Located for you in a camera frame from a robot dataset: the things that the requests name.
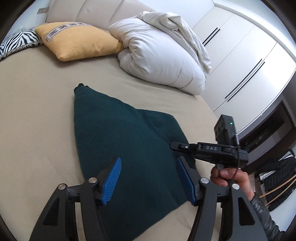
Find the green towel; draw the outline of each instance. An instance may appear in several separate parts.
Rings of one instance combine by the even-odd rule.
[[[188,143],[173,116],[138,110],[79,84],[74,90],[75,137],[85,179],[95,177],[114,156],[122,171],[111,201],[100,207],[110,241],[131,241],[187,201],[176,173],[172,141]]]

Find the white duvet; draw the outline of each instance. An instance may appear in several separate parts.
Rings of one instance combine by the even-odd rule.
[[[193,95],[204,90],[210,59],[179,15],[143,12],[114,23],[109,32],[123,42],[125,49],[118,59],[127,73]]]

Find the sleeve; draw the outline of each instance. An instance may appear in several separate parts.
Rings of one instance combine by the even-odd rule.
[[[271,219],[269,211],[264,206],[264,203],[260,200],[258,195],[254,196],[253,200],[251,201],[251,205],[259,217],[268,241],[280,241],[284,231],[280,231],[279,227]]]

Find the black door handle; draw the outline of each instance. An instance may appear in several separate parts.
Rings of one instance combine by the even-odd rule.
[[[215,30],[213,32],[211,32],[211,34],[205,39],[205,41],[202,43],[204,46],[206,46],[209,41],[211,41],[211,39],[220,31],[220,29],[215,28]]]
[[[265,64],[265,61],[260,65],[260,67],[255,71],[255,73],[238,89],[238,91],[235,92],[234,95],[231,96],[229,100],[227,100],[227,102],[230,101],[253,78],[253,76],[261,69],[261,67],[264,64]]]
[[[231,95],[231,93],[232,92],[234,92],[235,91],[235,89],[237,88],[237,87],[239,87],[240,86],[240,84],[241,83],[243,83],[247,78],[248,78],[248,76],[253,72],[253,70],[261,63],[261,61],[262,61],[262,59],[260,59],[259,60],[259,62],[256,64],[256,66],[246,75],[246,77],[225,97],[225,99],[227,99],[227,97],[228,96],[230,96]]]

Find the metal screw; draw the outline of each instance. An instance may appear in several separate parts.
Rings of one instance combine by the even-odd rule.
[[[97,179],[95,177],[91,177],[89,179],[89,183],[95,183],[97,181]]]
[[[59,190],[64,190],[66,188],[66,185],[65,184],[60,184],[59,186],[58,186],[58,189]]]
[[[206,177],[203,177],[202,179],[200,179],[200,181],[201,181],[203,184],[207,184],[207,183],[209,183],[209,179],[207,179]]]
[[[235,184],[232,184],[232,188],[235,189],[235,190],[239,190],[239,185],[236,184],[236,183]]]

